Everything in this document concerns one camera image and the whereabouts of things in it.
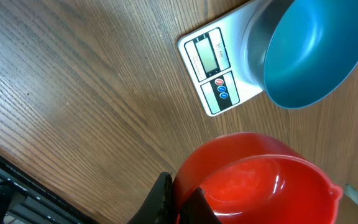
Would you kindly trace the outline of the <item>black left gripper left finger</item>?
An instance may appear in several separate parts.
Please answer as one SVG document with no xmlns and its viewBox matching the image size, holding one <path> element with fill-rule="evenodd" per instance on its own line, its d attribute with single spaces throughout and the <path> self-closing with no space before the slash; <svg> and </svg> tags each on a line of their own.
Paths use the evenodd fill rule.
<svg viewBox="0 0 358 224">
<path fill-rule="evenodd" d="M 174 224 L 176 219 L 172 176 L 168 172 L 161 172 L 128 224 Z"/>
</svg>

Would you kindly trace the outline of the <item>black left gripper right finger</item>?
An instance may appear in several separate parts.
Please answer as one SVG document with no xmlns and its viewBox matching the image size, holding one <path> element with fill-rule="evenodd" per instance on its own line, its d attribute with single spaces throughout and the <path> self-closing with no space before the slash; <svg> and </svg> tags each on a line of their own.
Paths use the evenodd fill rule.
<svg viewBox="0 0 358 224">
<path fill-rule="evenodd" d="M 207 203 L 204 192 L 197 188 L 180 209 L 179 224 L 221 224 Z"/>
</svg>

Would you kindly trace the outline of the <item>red scoop blue handle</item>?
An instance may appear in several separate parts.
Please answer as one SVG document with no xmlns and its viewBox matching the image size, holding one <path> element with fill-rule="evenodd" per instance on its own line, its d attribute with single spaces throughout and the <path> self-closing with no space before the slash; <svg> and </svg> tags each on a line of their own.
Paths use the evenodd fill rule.
<svg viewBox="0 0 358 224">
<path fill-rule="evenodd" d="M 271 136 L 234 133 L 195 150 L 173 181 L 175 211 L 196 189 L 221 223 L 335 223 L 340 186 Z"/>
</svg>

